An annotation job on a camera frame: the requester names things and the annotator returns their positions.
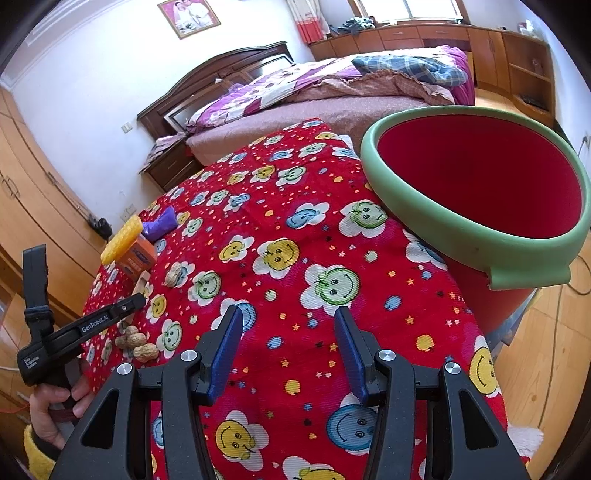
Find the wooden headboard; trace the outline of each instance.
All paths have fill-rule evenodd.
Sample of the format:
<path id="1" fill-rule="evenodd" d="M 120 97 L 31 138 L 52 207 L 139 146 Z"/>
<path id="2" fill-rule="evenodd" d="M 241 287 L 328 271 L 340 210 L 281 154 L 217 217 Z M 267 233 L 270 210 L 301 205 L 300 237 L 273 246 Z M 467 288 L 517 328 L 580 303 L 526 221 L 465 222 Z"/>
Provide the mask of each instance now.
<path id="1" fill-rule="evenodd" d="M 236 84 L 293 65 L 284 41 L 222 53 L 195 67 L 168 93 L 138 115 L 138 122 L 154 139 L 185 130 L 185 123 L 201 107 L 226 94 Z"/>

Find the nightstand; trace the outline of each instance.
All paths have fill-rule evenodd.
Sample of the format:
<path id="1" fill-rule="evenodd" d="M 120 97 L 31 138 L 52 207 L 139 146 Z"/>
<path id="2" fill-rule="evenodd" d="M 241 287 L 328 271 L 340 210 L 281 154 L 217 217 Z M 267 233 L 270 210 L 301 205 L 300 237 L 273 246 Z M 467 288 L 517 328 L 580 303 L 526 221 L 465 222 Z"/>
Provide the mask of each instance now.
<path id="1" fill-rule="evenodd" d="M 167 192 L 202 169 L 203 166 L 191 154 L 183 138 L 168 147 L 142 172 L 150 175 Z"/>

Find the yellow sleeve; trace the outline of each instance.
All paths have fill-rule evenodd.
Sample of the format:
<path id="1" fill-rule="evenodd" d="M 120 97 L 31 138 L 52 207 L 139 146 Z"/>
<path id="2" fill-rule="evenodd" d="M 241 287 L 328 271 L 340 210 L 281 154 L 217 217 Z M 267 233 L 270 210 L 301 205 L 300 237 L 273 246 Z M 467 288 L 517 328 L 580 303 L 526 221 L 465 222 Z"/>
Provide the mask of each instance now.
<path id="1" fill-rule="evenodd" d="M 32 431 L 30 425 L 25 429 L 25 451 L 29 458 L 29 471 L 37 480 L 47 480 L 56 463 L 37 448 L 33 442 Z"/>

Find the blue gripper pad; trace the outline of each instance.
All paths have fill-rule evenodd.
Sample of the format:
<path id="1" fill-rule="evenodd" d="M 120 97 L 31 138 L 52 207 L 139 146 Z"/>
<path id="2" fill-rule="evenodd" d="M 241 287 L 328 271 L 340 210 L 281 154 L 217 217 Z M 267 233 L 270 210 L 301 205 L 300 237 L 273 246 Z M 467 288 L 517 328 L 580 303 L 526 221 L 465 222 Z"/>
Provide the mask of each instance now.
<path id="1" fill-rule="evenodd" d="M 216 399 L 223 393 L 224 388 L 226 388 L 230 368 L 234 362 L 238 343 L 242 337 L 242 310 L 235 306 L 228 308 L 219 327 L 211 331 L 211 333 L 213 332 L 219 334 L 219 346 L 213 352 L 210 352 L 210 349 L 208 349 L 204 355 L 204 360 L 208 356 L 207 363 L 210 362 L 211 376 L 206 396 L 211 405 L 213 405 Z"/>
<path id="2" fill-rule="evenodd" d="M 369 398 L 366 367 L 368 363 L 374 364 L 374 358 L 371 354 L 369 358 L 364 355 L 369 350 L 347 307 L 340 307 L 335 312 L 335 337 L 351 391 L 365 405 Z"/>

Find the silver screw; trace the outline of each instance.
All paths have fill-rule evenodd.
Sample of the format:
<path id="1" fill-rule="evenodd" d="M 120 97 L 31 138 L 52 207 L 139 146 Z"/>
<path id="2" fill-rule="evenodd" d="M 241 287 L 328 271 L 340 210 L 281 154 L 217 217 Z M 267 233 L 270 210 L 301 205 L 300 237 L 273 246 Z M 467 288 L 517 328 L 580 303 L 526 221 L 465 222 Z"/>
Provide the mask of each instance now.
<path id="1" fill-rule="evenodd" d="M 183 362 L 192 362 L 197 358 L 197 352 L 195 350 L 185 350 L 181 353 L 181 360 Z"/>
<path id="2" fill-rule="evenodd" d="M 131 364 L 121 364 L 117 367 L 117 373 L 119 375 L 127 375 L 128 373 L 131 373 L 133 369 L 134 367 Z"/>
<path id="3" fill-rule="evenodd" d="M 380 350 L 378 356 L 385 362 L 391 362 L 396 358 L 396 354 L 392 350 Z"/>
<path id="4" fill-rule="evenodd" d="M 449 374 L 457 375 L 462 371 L 462 368 L 455 362 L 448 362 L 445 364 L 445 370 L 447 370 L 447 373 Z"/>

